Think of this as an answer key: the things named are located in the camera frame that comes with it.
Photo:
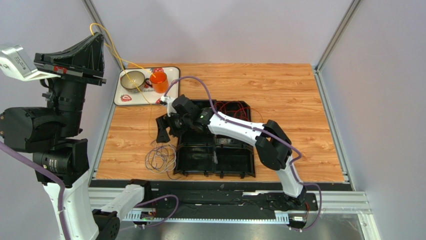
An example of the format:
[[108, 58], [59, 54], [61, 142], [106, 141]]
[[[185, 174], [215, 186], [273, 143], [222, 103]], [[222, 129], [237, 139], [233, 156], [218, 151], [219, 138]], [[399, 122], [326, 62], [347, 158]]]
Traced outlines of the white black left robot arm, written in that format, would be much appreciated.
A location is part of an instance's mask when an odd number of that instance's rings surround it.
[[0, 114], [3, 152], [35, 170], [55, 212], [61, 240], [114, 240], [121, 221], [151, 185], [131, 180], [112, 201], [92, 209], [88, 140], [77, 139], [88, 85], [104, 79], [104, 36], [96, 32], [59, 52], [30, 58], [20, 45], [0, 47], [0, 68], [11, 78], [39, 81], [45, 107], [10, 107]]

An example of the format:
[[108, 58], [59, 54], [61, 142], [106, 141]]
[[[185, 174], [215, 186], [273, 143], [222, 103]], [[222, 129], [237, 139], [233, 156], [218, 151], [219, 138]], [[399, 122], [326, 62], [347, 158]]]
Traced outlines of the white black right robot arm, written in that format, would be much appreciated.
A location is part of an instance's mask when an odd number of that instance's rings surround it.
[[180, 138], [187, 132], [221, 135], [253, 146], [260, 162], [275, 171], [283, 193], [295, 205], [305, 203], [306, 188], [293, 167], [291, 141], [273, 120], [267, 123], [249, 122], [218, 112], [214, 105], [200, 108], [184, 95], [177, 98], [161, 96], [159, 103], [166, 114], [156, 119], [157, 143], [168, 143], [170, 137]]

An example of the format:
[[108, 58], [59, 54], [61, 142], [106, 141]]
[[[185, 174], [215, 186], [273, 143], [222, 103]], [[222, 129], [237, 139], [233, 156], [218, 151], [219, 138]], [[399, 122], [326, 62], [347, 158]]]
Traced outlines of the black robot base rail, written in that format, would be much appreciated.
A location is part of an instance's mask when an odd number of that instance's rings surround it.
[[317, 211], [320, 202], [313, 193], [297, 201], [280, 191], [245, 194], [236, 184], [170, 181], [152, 181], [143, 200], [154, 200], [148, 206], [159, 218], [218, 220], [272, 220], [276, 211]]

